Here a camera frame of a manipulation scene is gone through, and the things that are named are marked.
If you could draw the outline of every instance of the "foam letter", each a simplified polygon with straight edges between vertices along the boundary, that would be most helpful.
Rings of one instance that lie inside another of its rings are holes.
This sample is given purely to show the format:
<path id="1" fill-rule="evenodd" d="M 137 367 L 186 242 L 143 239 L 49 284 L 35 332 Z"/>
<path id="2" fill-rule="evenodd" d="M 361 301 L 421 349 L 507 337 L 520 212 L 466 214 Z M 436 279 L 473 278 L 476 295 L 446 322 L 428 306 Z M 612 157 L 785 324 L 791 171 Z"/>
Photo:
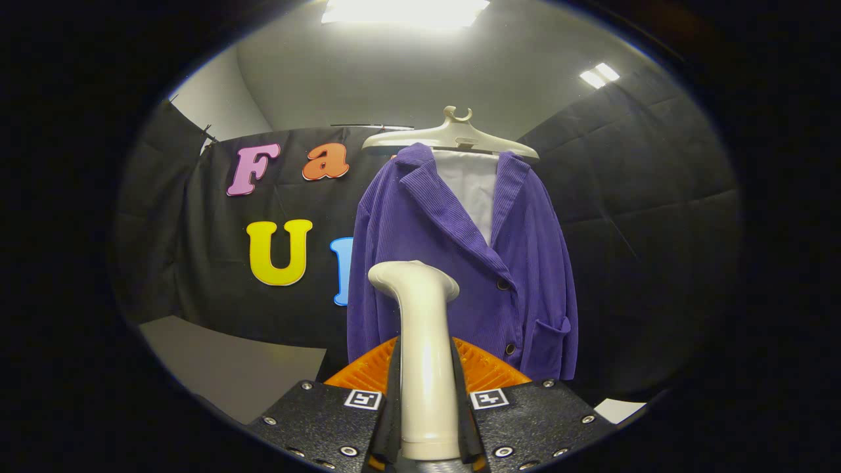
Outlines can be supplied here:
<path id="1" fill-rule="evenodd" d="M 353 248 L 353 237 L 346 236 L 330 242 L 330 249 L 336 254 L 339 260 L 339 294 L 333 298 L 337 306 L 347 306 L 347 287 L 351 279 L 351 249 Z"/>
<path id="2" fill-rule="evenodd" d="M 251 175 L 254 174 L 254 179 L 262 178 L 266 172 L 268 159 L 265 156 L 278 157 L 280 155 L 280 145 L 265 145 L 254 146 L 253 148 L 242 148 L 239 152 L 240 161 L 236 164 L 236 172 L 234 173 L 234 182 L 228 188 L 228 195 L 245 195 L 254 191 L 254 184 L 251 183 Z"/>
<path id="3" fill-rule="evenodd" d="M 288 286 L 304 277 L 307 269 L 307 231 L 313 227 L 308 220 L 290 220 L 283 226 L 289 232 L 289 266 L 278 269 L 272 266 L 272 234 L 278 226 L 271 221 L 256 221 L 246 228 L 251 235 L 251 272 L 261 282 L 270 286 Z"/>
<path id="4" fill-rule="evenodd" d="M 304 164 L 301 175 L 308 181 L 315 181 L 323 177 L 339 178 L 344 176 L 350 165 L 345 164 L 347 150 L 341 143 L 327 143 L 309 152 L 307 158 L 311 161 Z"/>

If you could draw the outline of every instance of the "jacket lapel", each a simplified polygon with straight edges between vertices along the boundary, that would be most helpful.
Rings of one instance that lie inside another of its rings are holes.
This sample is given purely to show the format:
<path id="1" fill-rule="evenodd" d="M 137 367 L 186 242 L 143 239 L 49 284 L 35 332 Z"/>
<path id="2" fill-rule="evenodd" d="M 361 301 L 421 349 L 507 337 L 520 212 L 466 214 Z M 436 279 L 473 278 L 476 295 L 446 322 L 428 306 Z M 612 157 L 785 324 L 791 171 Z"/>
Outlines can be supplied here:
<path id="1" fill-rule="evenodd" d="M 508 218 L 514 201 L 526 181 L 531 166 L 511 152 L 500 153 L 500 163 L 496 168 L 494 185 L 494 212 L 490 218 L 490 247 L 496 247 L 502 224 Z"/>
<path id="2" fill-rule="evenodd" d="M 415 168 L 400 179 L 400 184 L 438 229 L 485 266 L 510 281 L 508 268 L 500 256 L 488 246 L 461 202 L 438 176 L 435 158 L 429 146 L 415 143 L 401 150 L 394 160 L 398 166 Z M 496 208 L 491 219 L 492 234 L 495 222 Z"/>

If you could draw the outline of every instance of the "pink letter f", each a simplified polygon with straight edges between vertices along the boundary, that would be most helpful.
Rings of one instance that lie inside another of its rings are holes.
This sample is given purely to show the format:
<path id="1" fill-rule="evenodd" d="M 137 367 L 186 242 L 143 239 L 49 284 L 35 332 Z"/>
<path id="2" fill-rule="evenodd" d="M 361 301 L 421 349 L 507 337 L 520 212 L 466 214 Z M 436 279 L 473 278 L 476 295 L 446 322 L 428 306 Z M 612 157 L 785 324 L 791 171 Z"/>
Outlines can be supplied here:
<path id="1" fill-rule="evenodd" d="M 228 195 L 245 195 L 254 191 L 254 184 L 251 183 L 251 175 L 254 174 L 254 179 L 262 178 L 266 172 L 268 160 L 265 156 L 278 157 L 280 155 L 280 145 L 265 145 L 254 146 L 253 148 L 242 148 L 239 152 L 240 161 L 236 165 L 236 173 L 234 173 L 234 183 L 228 188 Z M 255 161 L 254 158 L 260 156 L 260 159 Z"/>

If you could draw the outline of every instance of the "white hanger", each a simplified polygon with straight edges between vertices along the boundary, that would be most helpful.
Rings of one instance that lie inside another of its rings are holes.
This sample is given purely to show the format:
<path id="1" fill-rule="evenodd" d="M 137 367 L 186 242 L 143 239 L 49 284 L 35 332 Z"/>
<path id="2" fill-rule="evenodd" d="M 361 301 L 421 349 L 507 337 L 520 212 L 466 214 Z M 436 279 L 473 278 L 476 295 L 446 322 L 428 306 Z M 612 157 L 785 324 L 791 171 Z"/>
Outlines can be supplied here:
<path id="1" fill-rule="evenodd" d="M 422 143 L 434 148 L 459 149 L 464 151 L 485 151 L 500 153 L 511 151 L 522 157 L 540 159 L 537 151 L 516 141 L 504 140 L 476 130 L 470 124 L 473 111 L 468 109 L 468 116 L 458 118 L 452 105 L 444 107 L 444 123 L 436 128 L 425 130 L 391 131 L 369 136 L 362 144 L 362 149 L 370 146 L 410 146 Z"/>

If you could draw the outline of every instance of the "black curtain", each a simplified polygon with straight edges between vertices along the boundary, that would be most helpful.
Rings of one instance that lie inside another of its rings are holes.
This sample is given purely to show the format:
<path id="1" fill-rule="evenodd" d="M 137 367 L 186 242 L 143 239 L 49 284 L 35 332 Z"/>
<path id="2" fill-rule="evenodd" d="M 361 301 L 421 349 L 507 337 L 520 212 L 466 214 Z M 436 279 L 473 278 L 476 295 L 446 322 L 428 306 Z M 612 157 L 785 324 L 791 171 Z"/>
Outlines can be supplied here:
<path id="1" fill-rule="evenodd" d="M 175 242 L 184 183 L 206 136 L 168 101 L 140 131 L 125 160 L 114 216 L 111 280 L 131 321 L 175 310 Z"/>
<path id="2" fill-rule="evenodd" d="M 178 227 L 176 279 L 178 315 L 237 337 L 298 347 L 326 348 L 319 380 L 347 365 L 346 307 L 338 306 L 339 267 L 330 243 L 353 237 L 357 204 L 390 154 L 362 152 L 362 143 L 381 130 L 325 127 L 244 136 L 208 146 L 184 190 Z M 325 143 L 341 143 L 349 170 L 339 178 L 306 180 L 308 154 Z M 260 179 L 246 195 L 229 196 L 238 151 L 277 144 Z M 306 237 L 306 271 L 289 286 L 260 282 L 249 262 L 249 224 L 271 221 L 271 260 L 289 263 L 284 223 L 312 222 Z"/>
<path id="3" fill-rule="evenodd" d="M 718 317 L 737 282 L 743 226 L 722 143 L 652 69 L 624 74 L 519 142 L 541 156 L 534 170 L 569 247 L 580 320 L 571 386 L 591 401 L 646 400 L 710 336 L 727 336 Z"/>

